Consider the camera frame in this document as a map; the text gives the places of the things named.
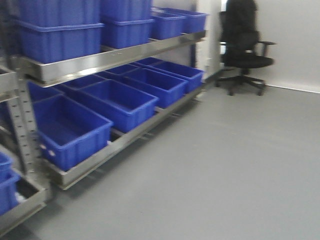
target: gray floor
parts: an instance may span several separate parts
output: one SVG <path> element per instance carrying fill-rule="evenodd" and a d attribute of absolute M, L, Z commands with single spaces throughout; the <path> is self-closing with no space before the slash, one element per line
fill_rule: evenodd
<path fill-rule="evenodd" d="M 3 239 L 318 240 L 319 106 L 211 88 Z"/>

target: shelf rail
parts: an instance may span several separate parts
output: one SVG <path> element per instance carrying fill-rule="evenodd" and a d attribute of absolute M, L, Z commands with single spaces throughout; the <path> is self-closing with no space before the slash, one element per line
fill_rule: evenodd
<path fill-rule="evenodd" d="M 39 86 L 47 88 L 172 49 L 192 45 L 202 41 L 205 36 L 206 31 L 201 31 L 164 40 L 152 40 L 146 44 L 122 49 L 110 50 L 110 48 L 103 46 L 102 51 L 105 52 L 48 64 L 21 57 L 19 65 L 21 72 L 27 78 L 30 78 Z"/>

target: blue plastic bin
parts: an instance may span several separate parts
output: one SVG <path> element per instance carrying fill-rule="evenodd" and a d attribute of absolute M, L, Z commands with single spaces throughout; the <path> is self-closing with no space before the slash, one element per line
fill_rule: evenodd
<path fill-rule="evenodd" d="M 102 23 L 56 27 L 17 23 L 24 55 L 43 64 L 100 52 Z"/>
<path fill-rule="evenodd" d="M 150 66 L 150 69 L 188 81 L 185 93 L 190 93 L 201 86 L 202 76 L 204 75 L 202 70 L 169 61 Z"/>
<path fill-rule="evenodd" d="M 100 0 L 18 0 L 20 20 L 39 27 L 99 23 Z"/>
<path fill-rule="evenodd" d="M 141 59 L 139 61 L 132 62 L 131 65 L 135 65 L 142 68 L 147 68 L 148 66 L 152 66 L 154 64 L 159 64 L 163 62 L 163 60 L 160 60 L 158 58 L 154 57 L 147 57 L 145 59 Z"/>
<path fill-rule="evenodd" d="M 155 113 L 156 96 L 122 83 L 106 80 L 73 93 L 73 99 L 114 122 L 114 128 L 127 133 Z"/>
<path fill-rule="evenodd" d="M 183 33 L 185 34 L 202 32 L 205 29 L 206 18 L 208 16 L 208 14 L 206 13 L 175 8 L 162 8 L 162 10 L 170 14 L 176 14 L 186 17 L 186 19 L 183 20 L 182 29 Z"/>
<path fill-rule="evenodd" d="M 32 102 L 64 94 L 62 91 L 59 91 L 54 87 L 40 87 L 30 81 L 28 82 L 28 88 Z"/>
<path fill-rule="evenodd" d="M 0 183 L 9 178 L 11 164 L 12 159 L 3 152 L 0 152 Z"/>
<path fill-rule="evenodd" d="M 43 155 L 63 171 L 98 152 L 113 123 L 66 96 L 33 104 Z"/>
<path fill-rule="evenodd" d="M 128 72 L 123 83 L 159 98 L 157 106 L 167 108 L 185 93 L 187 81 L 165 73 L 140 68 Z"/>
<path fill-rule="evenodd" d="M 126 65 L 122 65 L 122 66 L 118 66 L 118 67 L 109 69 L 107 71 L 99 72 L 99 73 L 97 73 L 97 75 L 101 76 L 105 79 L 113 79 L 113 80 L 121 81 L 123 76 L 126 73 L 137 70 L 138 68 L 139 68 L 138 66 L 126 64 Z"/>
<path fill-rule="evenodd" d="M 152 0 L 101 0 L 101 16 L 113 21 L 147 20 Z"/>
<path fill-rule="evenodd" d="M 149 42 L 153 19 L 135 21 L 109 21 L 102 19 L 102 45 L 123 49 Z"/>
<path fill-rule="evenodd" d="M 97 75 L 88 75 L 81 78 L 77 78 L 72 81 L 65 82 L 63 84 L 56 85 L 54 87 L 68 94 L 70 91 L 78 91 L 79 89 L 87 87 L 91 84 L 96 84 L 105 80 L 106 79 Z"/>
<path fill-rule="evenodd" d="M 170 13 L 153 12 L 151 38 L 152 39 L 169 39 L 180 36 L 183 32 L 184 20 L 187 18 L 182 15 Z"/>
<path fill-rule="evenodd" d="M 0 216 L 18 205 L 16 182 L 19 179 L 20 176 L 11 170 L 8 179 L 0 183 Z"/>

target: black office chair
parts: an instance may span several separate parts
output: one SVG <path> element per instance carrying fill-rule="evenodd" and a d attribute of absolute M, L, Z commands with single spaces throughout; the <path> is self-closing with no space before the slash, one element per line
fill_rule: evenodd
<path fill-rule="evenodd" d="M 243 83 L 249 84 L 258 89 L 257 95 L 262 96 L 264 94 L 266 83 L 264 80 L 246 76 L 250 73 L 250 69 L 263 68 L 270 66 L 274 63 L 272 58 L 266 57 L 268 52 L 268 46 L 274 45 L 274 42 L 259 41 L 259 32 L 255 30 L 245 30 L 243 32 L 231 33 L 230 29 L 236 27 L 239 31 L 239 26 L 235 26 L 235 15 L 228 15 L 228 12 L 220 12 L 220 22 L 222 26 L 221 43 L 225 45 L 225 53 L 221 56 L 221 61 L 225 67 L 235 67 L 240 69 L 240 75 L 219 78 L 215 82 L 216 87 L 220 87 L 221 82 L 232 82 L 228 89 L 228 94 L 233 96 L 235 90 L 239 85 Z M 254 17 L 248 17 L 247 20 L 254 21 Z M 257 55 L 255 46 L 261 43 L 263 44 L 261 55 Z"/>

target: metal shelving rack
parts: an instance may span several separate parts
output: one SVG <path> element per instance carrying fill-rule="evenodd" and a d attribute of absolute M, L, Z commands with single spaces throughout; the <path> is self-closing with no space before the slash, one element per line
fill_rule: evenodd
<path fill-rule="evenodd" d="M 24 113 L 20 106 L 19 81 L 17 79 L 16 72 L 0 66 L 0 102 L 7 102 L 11 118 L 14 122 L 13 125 L 17 127 L 16 133 L 26 134 L 20 133 L 20 129 L 23 130 L 26 124 L 24 123 Z M 26 138 L 26 136 L 21 137 L 21 135 L 16 135 L 18 145 L 24 149 L 24 152 L 31 152 L 30 145 L 23 138 Z M 28 162 L 23 154 L 14 159 L 19 162 L 16 162 L 16 166 L 19 166 L 19 169 L 15 169 L 15 171 L 21 176 L 21 180 L 16 184 L 17 192 L 24 200 L 18 206 L 0 216 L 0 237 L 41 210 L 46 205 L 45 201 L 48 197 L 46 188 L 37 183 L 40 179 L 42 179 L 43 183 L 48 181 L 39 172 L 35 161 L 31 160 L 31 162 Z"/>
<path fill-rule="evenodd" d="M 39 86 L 46 88 L 132 63 L 175 48 L 193 45 L 200 42 L 205 36 L 206 32 L 202 31 L 183 34 L 165 40 L 151 39 L 149 43 L 123 49 L 110 49 L 102 46 L 101 49 L 103 52 L 101 53 L 49 64 L 42 64 L 29 58 L 21 57 L 19 59 L 19 68 L 25 79 L 30 79 Z M 48 173 L 50 180 L 57 184 L 61 189 L 69 189 L 111 159 L 114 155 L 143 136 L 150 129 L 161 123 L 165 118 L 174 113 L 188 101 L 192 100 L 201 91 L 202 87 L 199 87 L 172 106 L 166 109 L 158 108 L 157 114 L 154 117 L 126 134 L 119 131 L 112 131 L 115 136 L 113 142 L 69 171 L 62 171 L 55 165 L 49 163 L 49 161 L 45 160 L 45 172 Z"/>
<path fill-rule="evenodd" d="M 25 201 L 0 216 L 0 237 L 45 207 L 45 202 L 51 198 L 49 180 L 63 190 L 70 188 L 202 91 L 202 87 L 199 87 L 170 107 L 158 108 L 154 117 L 126 134 L 113 130 L 114 139 L 107 147 L 65 172 L 41 157 L 27 81 L 33 81 L 43 88 L 51 87 L 175 48 L 193 45 L 202 41 L 205 36 L 206 32 L 202 31 L 165 40 L 151 39 L 149 43 L 123 49 L 102 46 L 101 53 L 49 64 L 26 57 L 11 57 L 10 65 L 15 72 L 0 68 L 0 102 L 7 101 L 12 119 L 22 176 L 17 188 Z"/>

